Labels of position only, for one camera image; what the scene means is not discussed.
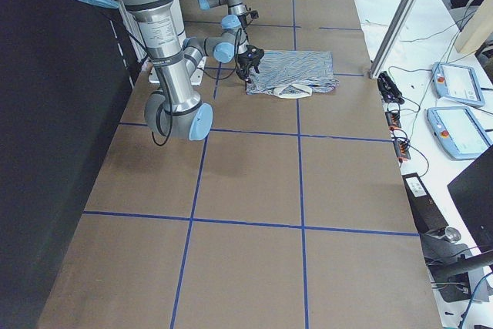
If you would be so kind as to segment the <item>navy white striped polo shirt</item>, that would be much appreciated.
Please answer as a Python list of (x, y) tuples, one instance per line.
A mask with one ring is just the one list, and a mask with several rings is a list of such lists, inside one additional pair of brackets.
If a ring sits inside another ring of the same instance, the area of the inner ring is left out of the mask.
[(329, 51), (266, 51), (258, 70), (250, 73), (246, 93), (300, 99), (338, 86)]

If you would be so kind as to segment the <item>brown paper table cover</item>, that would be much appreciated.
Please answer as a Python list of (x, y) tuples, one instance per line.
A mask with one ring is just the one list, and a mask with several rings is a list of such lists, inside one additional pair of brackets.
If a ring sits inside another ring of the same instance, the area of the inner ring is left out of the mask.
[(339, 86), (245, 93), (206, 64), (207, 139), (156, 146), (140, 77), (40, 328), (439, 328), (354, 0), (244, 0), (254, 45), (333, 53)]

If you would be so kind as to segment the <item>left grey orange usb hub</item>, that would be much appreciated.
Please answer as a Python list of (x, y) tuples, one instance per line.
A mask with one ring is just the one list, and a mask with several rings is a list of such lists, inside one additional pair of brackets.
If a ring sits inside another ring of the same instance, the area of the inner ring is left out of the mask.
[(401, 128), (400, 113), (398, 111), (389, 111), (384, 114), (390, 131)]

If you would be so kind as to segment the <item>grey orange usb hub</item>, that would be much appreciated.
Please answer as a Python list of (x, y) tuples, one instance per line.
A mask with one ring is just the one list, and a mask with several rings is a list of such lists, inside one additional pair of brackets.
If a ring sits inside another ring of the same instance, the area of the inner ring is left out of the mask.
[(396, 153), (396, 157), (400, 163), (407, 161), (411, 158), (409, 153), (410, 143), (409, 139), (404, 137), (394, 137), (393, 138), (394, 151)]
[(390, 131), (401, 128), (400, 113), (398, 111), (389, 111), (384, 114)]

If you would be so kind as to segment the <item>right grey orange usb hub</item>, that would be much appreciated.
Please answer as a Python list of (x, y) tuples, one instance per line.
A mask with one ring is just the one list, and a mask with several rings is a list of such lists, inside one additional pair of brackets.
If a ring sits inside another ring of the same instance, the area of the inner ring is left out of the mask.
[(393, 138), (394, 151), (396, 153), (396, 157), (400, 163), (407, 161), (411, 158), (409, 153), (410, 143), (409, 139), (404, 137), (394, 137)]

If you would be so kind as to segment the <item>far blue teach pendant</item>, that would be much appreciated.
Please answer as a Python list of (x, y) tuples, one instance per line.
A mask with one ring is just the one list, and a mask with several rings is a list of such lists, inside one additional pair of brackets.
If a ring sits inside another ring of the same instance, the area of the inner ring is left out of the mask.
[(431, 71), (432, 81), (439, 97), (473, 107), (485, 105), (478, 77), (472, 67), (436, 62)]

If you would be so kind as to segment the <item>blue teach pendant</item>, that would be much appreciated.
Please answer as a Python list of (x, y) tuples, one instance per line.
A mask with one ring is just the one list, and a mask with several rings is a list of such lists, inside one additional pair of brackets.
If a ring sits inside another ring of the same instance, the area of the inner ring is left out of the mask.
[(485, 105), (478, 77), (472, 67), (436, 62), (431, 71), (432, 81), (439, 97), (473, 107)]
[(485, 132), (467, 106), (431, 107), (426, 117), (433, 134), (453, 160), (478, 158), (491, 145)]

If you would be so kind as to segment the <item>near blue teach pendant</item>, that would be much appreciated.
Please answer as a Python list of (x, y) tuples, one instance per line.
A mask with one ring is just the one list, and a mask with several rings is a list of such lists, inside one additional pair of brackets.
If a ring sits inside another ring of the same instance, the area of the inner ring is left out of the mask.
[(485, 132), (467, 106), (431, 107), (426, 117), (433, 134), (453, 160), (478, 158), (491, 145)]

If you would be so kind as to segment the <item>black power adapter box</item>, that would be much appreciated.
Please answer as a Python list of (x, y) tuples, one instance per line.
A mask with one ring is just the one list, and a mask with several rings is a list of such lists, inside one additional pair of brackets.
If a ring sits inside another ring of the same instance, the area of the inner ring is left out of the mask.
[(446, 219), (419, 175), (409, 173), (402, 178), (417, 231), (427, 233), (430, 230), (446, 227), (448, 225)]

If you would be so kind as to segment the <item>black monitor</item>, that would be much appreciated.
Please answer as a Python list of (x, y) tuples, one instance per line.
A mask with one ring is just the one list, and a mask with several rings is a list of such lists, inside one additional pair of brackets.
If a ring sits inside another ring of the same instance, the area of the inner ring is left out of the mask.
[(448, 191), (477, 244), (492, 244), (492, 146), (459, 173)]

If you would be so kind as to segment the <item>black desk device stand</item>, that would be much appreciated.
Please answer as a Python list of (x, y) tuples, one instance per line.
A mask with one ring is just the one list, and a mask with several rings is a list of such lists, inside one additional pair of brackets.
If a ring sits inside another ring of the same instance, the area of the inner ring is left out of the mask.
[(480, 281), (492, 265), (492, 244), (468, 247), (454, 227), (429, 230), (420, 235), (432, 284), (447, 303), (473, 299), (488, 302), (488, 284)]

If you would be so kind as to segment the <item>aluminium frame post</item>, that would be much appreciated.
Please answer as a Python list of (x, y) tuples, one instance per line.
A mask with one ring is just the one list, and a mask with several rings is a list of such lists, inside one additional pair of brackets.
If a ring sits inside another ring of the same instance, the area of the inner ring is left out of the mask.
[(374, 61), (371, 64), (371, 68), (369, 70), (369, 77), (371, 79), (376, 79), (383, 69), (385, 62), (390, 56), (394, 44), (397, 41), (397, 37), (400, 35), (400, 32), (404, 27), (404, 23), (406, 22), (407, 17), (409, 16), (416, 1), (417, 0), (400, 1), (397, 10), (394, 13), (394, 17), (392, 18), (388, 30), (383, 38), (381, 46), (379, 47)]

